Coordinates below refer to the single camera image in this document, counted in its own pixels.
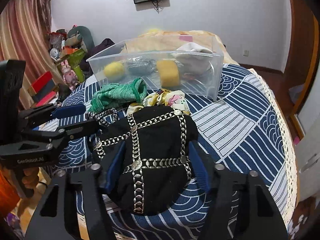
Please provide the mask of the person's left hand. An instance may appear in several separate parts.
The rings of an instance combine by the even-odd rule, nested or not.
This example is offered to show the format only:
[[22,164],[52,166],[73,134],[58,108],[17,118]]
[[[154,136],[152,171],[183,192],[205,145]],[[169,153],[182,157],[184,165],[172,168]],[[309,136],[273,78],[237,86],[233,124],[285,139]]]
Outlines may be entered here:
[[31,167],[23,170],[24,177],[22,178],[22,183],[27,189],[33,189],[39,183],[39,168]]

